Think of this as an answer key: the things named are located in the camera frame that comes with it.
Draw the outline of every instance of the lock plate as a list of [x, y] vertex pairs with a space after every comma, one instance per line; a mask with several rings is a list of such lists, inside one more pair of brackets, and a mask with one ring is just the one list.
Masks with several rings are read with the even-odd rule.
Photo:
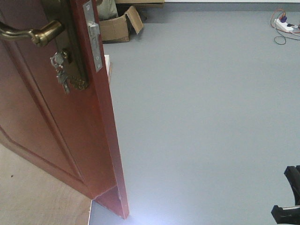
[[84, 90], [89, 85], [89, 79], [84, 65], [80, 42], [77, 37], [76, 27], [71, 12], [69, 0], [41, 0], [45, 15], [49, 21], [60, 21], [65, 30], [56, 37], [57, 52], [64, 49], [69, 52], [64, 71], [74, 88]]
[[90, 46], [92, 48], [95, 69], [98, 72], [102, 68], [102, 59], [99, 46], [100, 28], [99, 24], [95, 22], [94, 10], [91, 0], [83, 5], [83, 11], [90, 37]]

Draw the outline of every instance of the cable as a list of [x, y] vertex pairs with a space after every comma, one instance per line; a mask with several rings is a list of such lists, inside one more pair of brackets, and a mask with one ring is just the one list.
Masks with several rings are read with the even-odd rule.
[[[273, 18], [274, 18], [274, 14], [275, 14], [276, 12], [279, 12], [279, 11], [281, 11], [281, 13], [277, 16], [277, 19], [278, 19], [281, 15], [285, 15], [285, 11], [284, 11], [283, 9], [277, 9], [277, 10], [275, 10], [275, 12], [273, 13], [273, 15], [272, 15], [272, 17], [271, 17], [271, 21], [270, 21], [271, 26], [272, 26], [273, 28], [275, 28], [275, 30], [277, 31], [277, 33], [280, 35], [280, 36], [274, 37], [275, 43], [278, 44], [278, 45], [285, 45], [285, 44], [286, 44], [286, 39], [291, 39], [291, 40], [300, 41], [300, 39], [296, 39], [296, 38], [292, 38], [292, 37], [286, 37], [286, 36], [284, 36], [282, 33], [280, 33], [280, 32], [284, 32], [284, 33], [289, 33], [289, 34], [294, 34], [294, 35], [296, 35], [296, 36], [300, 36], [300, 35], [297, 35], [297, 33], [300, 33], [300, 32], [286, 32], [286, 31], [283, 31], [283, 30], [281, 30], [281, 29], [278, 29], [277, 26], [276, 26], [276, 23], [275, 23], [275, 26], [272, 25], [272, 20], [273, 20]], [[278, 42], [278, 41], [276, 40], [276, 39], [278, 39], [278, 38], [283, 38], [283, 39], [284, 39], [284, 43]]]

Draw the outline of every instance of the door handle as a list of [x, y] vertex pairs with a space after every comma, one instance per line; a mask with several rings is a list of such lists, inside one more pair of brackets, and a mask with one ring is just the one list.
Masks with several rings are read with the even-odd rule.
[[41, 29], [24, 30], [17, 30], [0, 22], [0, 39], [16, 41], [31, 38], [32, 42], [37, 46], [45, 46], [63, 30], [62, 24], [56, 20], [51, 21]]

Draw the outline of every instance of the floor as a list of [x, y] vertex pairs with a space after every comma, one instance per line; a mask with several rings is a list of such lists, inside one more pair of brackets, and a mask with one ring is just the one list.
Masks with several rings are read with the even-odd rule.
[[2, 225], [87, 225], [90, 199], [0, 145]]
[[271, 14], [149, 13], [105, 45], [130, 216], [94, 205], [91, 225], [274, 225], [293, 205], [300, 42], [275, 44]]

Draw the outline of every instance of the power strip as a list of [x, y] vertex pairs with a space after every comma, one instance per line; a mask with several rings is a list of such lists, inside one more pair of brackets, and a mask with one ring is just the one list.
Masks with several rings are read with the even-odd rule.
[[280, 30], [283, 30], [283, 31], [285, 31], [285, 32], [292, 32], [293, 30], [294, 30], [294, 28], [293, 27], [288, 27], [287, 25], [288, 25], [288, 23], [287, 22], [281, 22], [279, 19], [276, 19], [276, 20], [274, 20], [274, 23], [275, 23], [275, 27], [277, 28], [277, 29], [280, 29]]

